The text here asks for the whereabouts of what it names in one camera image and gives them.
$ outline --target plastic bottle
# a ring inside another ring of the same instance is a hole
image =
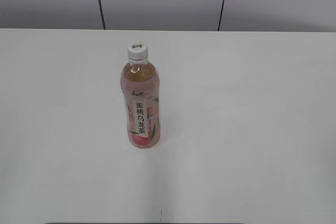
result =
[[[121,73],[121,89],[125,98],[127,132],[138,148],[150,148],[160,138],[159,87],[154,65],[148,61],[148,47],[137,41],[128,46],[129,63]]]

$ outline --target green leaf illustration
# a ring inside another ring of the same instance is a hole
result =
[[[153,132],[152,132],[152,136],[151,136],[151,140],[155,137],[155,124],[154,124],[154,128],[153,128]]]

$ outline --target bottle neck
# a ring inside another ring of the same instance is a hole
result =
[[[143,58],[143,59],[132,59],[128,58],[128,61],[130,62],[131,65],[142,65],[142,64],[147,64],[148,63],[148,56]]]

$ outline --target peach illustration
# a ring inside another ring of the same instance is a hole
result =
[[[153,110],[153,107],[148,107],[148,108],[147,108],[147,115],[148,115],[148,117],[151,116],[151,114],[152,114],[152,110]]]
[[[136,145],[147,146],[151,143],[150,137],[141,137],[136,134],[132,134],[132,139]]]

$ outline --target pink label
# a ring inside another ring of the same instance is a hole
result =
[[[154,139],[160,130],[159,91],[132,90],[125,95],[128,129],[133,135]]]

